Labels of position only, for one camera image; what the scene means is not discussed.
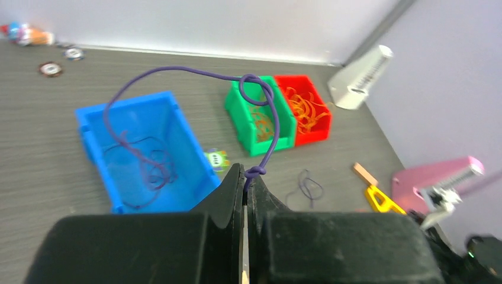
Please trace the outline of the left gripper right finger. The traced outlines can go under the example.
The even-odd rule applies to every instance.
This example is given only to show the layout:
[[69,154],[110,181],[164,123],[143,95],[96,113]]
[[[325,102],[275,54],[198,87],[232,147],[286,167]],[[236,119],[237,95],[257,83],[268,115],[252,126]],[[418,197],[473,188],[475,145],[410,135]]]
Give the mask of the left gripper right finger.
[[247,192],[251,283],[442,283],[418,225],[405,215],[302,212],[254,179]]

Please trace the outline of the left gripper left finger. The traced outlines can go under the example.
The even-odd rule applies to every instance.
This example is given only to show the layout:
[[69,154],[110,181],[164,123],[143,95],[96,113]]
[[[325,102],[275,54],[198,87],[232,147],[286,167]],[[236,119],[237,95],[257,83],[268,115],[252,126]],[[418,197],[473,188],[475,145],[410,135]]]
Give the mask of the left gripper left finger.
[[240,283],[244,170],[188,212],[74,215],[45,236],[25,283]]

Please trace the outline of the blue plastic bin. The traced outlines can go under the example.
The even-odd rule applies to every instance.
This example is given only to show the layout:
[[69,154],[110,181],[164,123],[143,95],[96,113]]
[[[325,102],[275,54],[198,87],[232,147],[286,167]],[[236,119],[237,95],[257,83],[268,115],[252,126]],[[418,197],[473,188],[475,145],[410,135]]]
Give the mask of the blue plastic bin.
[[189,211],[219,185],[172,92],[79,108],[83,147],[115,214]]

